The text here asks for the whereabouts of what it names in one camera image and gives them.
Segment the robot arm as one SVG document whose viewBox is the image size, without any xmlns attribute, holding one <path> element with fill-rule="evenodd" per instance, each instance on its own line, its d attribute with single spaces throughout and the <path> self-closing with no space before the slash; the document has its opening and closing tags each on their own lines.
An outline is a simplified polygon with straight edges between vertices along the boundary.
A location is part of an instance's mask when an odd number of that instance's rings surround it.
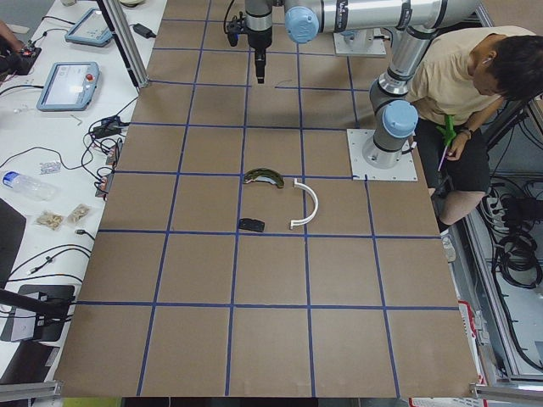
<svg viewBox="0 0 543 407">
<path fill-rule="evenodd" d="M 399 32 L 393 40 L 389 67 L 373 82 L 370 101 L 376 119 L 372 139 L 363 147 L 366 162 L 376 168 L 392 168 L 402 155 L 406 139 L 417 126 L 415 108 L 405 100 L 408 83 L 439 28 L 467 18 L 476 1 L 247 1 L 244 11 L 223 20 L 231 46 L 245 35 L 255 52 L 255 73 L 265 78 L 266 50 L 272 44 L 272 10 L 284 10 L 285 30 L 298 44 L 318 34 L 345 34 L 363 29 L 387 28 Z"/>
</svg>

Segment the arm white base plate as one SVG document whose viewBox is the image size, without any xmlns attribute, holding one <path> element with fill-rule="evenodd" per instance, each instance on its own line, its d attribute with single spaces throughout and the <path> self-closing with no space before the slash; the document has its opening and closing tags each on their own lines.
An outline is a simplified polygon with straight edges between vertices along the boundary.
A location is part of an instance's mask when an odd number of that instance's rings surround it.
<svg viewBox="0 0 543 407">
<path fill-rule="evenodd" d="M 384 58 L 385 36 L 379 28 L 334 33 L 335 53 L 342 56 Z"/>
<path fill-rule="evenodd" d="M 373 142 L 373 129 L 348 129 L 351 177 L 356 181 L 418 181 L 409 139 L 400 150 L 384 152 Z"/>
</svg>

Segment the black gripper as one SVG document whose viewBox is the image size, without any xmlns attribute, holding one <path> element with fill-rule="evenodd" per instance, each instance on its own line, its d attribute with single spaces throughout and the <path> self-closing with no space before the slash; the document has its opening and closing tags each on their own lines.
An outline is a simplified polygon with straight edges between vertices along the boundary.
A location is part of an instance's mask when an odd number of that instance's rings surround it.
<svg viewBox="0 0 543 407">
<path fill-rule="evenodd" d="M 235 15 L 225 26 L 227 40 L 231 47 L 238 45 L 238 37 L 246 35 L 248 44 L 255 50 L 255 75 L 258 84 L 265 83 L 266 49 L 272 44 L 272 16 L 252 14 Z"/>
</svg>

